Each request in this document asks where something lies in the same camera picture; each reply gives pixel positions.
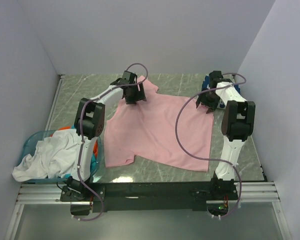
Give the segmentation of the pink t shirt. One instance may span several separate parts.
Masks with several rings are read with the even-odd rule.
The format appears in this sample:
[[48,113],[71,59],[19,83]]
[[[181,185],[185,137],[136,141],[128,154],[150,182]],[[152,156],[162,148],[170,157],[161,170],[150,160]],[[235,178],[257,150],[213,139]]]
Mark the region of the pink t shirt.
[[118,103],[106,122],[103,146],[107,168],[132,164],[136,156],[156,163],[206,172],[209,163],[213,113],[188,97],[159,94],[158,86],[143,83],[147,101]]

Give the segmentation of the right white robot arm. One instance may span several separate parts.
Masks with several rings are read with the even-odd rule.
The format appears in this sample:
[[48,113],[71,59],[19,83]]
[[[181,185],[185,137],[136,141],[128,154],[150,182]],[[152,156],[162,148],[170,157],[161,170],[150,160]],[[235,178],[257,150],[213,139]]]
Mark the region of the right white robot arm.
[[209,195],[214,200],[222,200],[232,194],[237,197],[234,167],[238,163],[241,149],[253,133],[256,104],[243,98],[236,89],[239,84],[225,78],[219,70],[212,71],[205,79],[208,83],[202,84],[202,93],[195,102],[196,107],[204,106],[206,112],[211,113],[220,102],[225,106],[221,122],[221,156],[220,159],[209,159],[218,162],[210,181]]

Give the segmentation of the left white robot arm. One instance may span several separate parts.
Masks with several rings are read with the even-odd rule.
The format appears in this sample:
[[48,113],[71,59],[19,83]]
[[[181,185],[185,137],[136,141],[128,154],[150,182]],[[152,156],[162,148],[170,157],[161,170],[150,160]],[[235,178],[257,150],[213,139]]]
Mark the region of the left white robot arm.
[[72,190],[72,195],[78,201],[84,201],[90,195],[88,183],[93,148],[104,130],[106,108],[121,99],[128,105],[147,100],[143,81],[138,81],[138,76],[128,70],[98,96],[82,98],[79,102],[74,121],[74,128],[79,137],[77,161],[66,180],[67,187]]

